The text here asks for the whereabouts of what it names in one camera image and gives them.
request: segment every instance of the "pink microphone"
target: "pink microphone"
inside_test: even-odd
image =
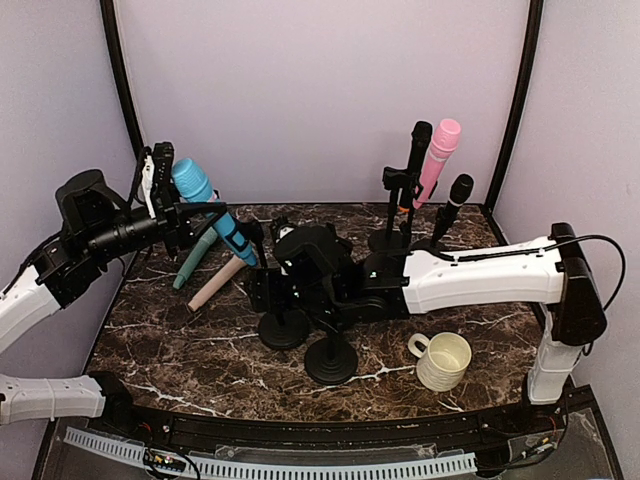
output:
[[[444,164],[451,154],[458,148],[460,141],[460,132],[462,127],[451,118],[445,118],[440,122],[438,128],[433,134],[429,150],[427,150],[427,159],[420,175],[420,185],[422,191],[418,198],[413,201],[413,207],[417,210],[426,203],[431,197],[431,193],[436,186],[440,172],[444,168]]]

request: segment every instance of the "mug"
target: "mug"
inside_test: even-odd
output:
[[[409,351],[419,358],[418,379],[434,392],[446,392],[458,385],[471,362],[469,343],[456,333],[439,333],[431,340],[416,333],[409,339]]]

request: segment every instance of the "mug handle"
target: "mug handle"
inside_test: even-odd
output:
[[[420,350],[416,346],[416,343],[422,344],[425,350],[424,351]],[[411,338],[409,339],[409,351],[413,353],[416,357],[422,358],[422,356],[426,352],[426,348],[428,347],[429,347],[429,339],[427,337],[425,337],[421,333],[414,333],[413,335],[411,335]]]

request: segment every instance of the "teal handle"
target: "teal handle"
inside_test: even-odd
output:
[[[189,256],[178,270],[178,275],[176,275],[176,279],[173,282],[173,288],[176,290],[180,290],[182,286],[189,280],[191,274],[196,269],[202,257],[207,253],[207,250],[213,245],[218,239],[218,234],[213,229],[213,227],[209,228],[204,235],[200,237],[198,243],[191,249]]]

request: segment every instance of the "marble tabletop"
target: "marble tabletop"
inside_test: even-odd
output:
[[[264,226],[285,214],[293,223],[331,222],[355,245],[354,258],[367,255],[371,231],[385,223],[383,204],[259,205],[232,207],[240,219]],[[435,207],[416,214],[414,239],[431,233]],[[451,249],[497,245],[480,209],[465,206],[443,239]],[[266,244],[267,253],[271,249]],[[187,302],[230,258],[214,246],[182,290],[172,288],[187,253],[177,261],[158,246],[139,255],[97,340],[88,371],[109,370],[127,386],[138,405],[174,412],[248,420],[363,421],[406,419],[478,410],[517,402],[533,364],[541,331],[530,307],[521,303],[447,308],[357,325],[346,333],[360,363],[356,376],[340,386],[321,386],[304,371],[306,345],[269,350],[257,338],[259,314],[251,310],[244,269],[193,314]],[[464,336],[473,359],[460,385],[433,393],[415,375],[406,348],[416,332],[450,331]]]

